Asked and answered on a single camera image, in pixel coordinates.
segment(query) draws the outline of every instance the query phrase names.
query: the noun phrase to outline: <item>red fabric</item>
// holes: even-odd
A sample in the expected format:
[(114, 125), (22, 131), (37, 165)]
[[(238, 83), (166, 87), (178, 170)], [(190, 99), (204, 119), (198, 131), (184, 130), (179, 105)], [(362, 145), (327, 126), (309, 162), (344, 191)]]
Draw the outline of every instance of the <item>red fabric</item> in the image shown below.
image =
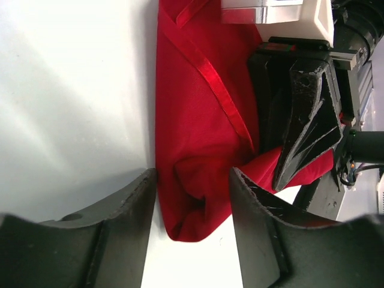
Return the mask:
[[(246, 66), (260, 42), (254, 25), (220, 23), (220, 0), (160, 0), (156, 166), (173, 240), (200, 241), (230, 215), (233, 166), (273, 193), (281, 148), (258, 155), (256, 97)], [(328, 152), (290, 185), (310, 184), (332, 165)]]

